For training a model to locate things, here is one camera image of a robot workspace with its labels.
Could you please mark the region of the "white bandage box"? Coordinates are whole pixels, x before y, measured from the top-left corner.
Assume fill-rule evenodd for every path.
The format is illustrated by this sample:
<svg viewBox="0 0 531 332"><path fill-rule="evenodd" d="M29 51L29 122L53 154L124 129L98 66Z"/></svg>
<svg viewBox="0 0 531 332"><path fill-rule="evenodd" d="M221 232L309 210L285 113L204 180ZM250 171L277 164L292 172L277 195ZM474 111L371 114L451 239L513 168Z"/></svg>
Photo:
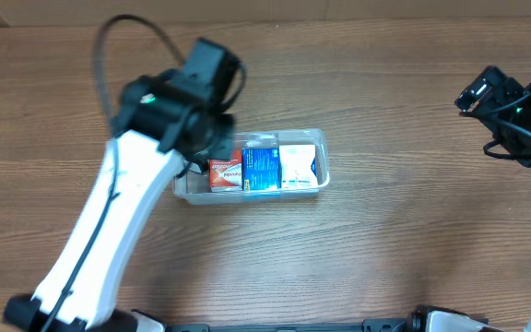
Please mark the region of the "white bandage box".
<svg viewBox="0 0 531 332"><path fill-rule="evenodd" d="M315 145L282 145L278 150L282 189L312 188L318 185Z"/></svg>

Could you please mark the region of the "red Panadol box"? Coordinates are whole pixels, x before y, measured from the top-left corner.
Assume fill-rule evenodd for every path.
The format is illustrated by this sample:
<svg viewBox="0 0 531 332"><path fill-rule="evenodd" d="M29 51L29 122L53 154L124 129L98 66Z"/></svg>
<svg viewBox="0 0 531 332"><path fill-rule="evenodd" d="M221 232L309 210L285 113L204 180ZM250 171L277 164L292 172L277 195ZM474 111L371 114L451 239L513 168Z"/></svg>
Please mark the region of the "red Panadol box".
<svg viewBox="0 0 531 332"><path fill-rule="evenodd" d="M229 160L209 162L209 188L212 192L242 190L242 152L234 150Z"/></svg>

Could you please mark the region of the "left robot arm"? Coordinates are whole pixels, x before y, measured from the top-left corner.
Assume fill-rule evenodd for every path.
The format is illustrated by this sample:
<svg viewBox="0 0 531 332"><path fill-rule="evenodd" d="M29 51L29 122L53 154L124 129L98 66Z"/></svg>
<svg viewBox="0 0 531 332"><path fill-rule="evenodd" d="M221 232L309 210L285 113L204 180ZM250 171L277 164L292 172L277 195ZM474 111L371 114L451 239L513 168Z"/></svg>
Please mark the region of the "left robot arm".
<svg viewBox="0 0 531 332"><path fill-rule="evenodd" d="M157 318L116 307L127 263L169 183L191 165L227 159L234 147L229 107L242 61L222 45L195 42L181 69L124 87L100 172L69 240L31 294L6 304L23 331L162 331Z"/></svg>

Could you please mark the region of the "blue VapoDrops box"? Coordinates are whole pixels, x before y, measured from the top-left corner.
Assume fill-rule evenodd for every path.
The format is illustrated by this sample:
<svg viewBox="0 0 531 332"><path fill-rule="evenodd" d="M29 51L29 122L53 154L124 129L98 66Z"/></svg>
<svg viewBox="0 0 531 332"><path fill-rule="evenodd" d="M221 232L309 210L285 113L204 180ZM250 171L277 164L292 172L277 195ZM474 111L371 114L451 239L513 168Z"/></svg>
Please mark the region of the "blue VapoDrops box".
<svg viewBox="0 0 531 332"><path fill-rule="evenodd" d="M242 150L242 187L249 191L275 191L281 187L278 148Z"/></svg>

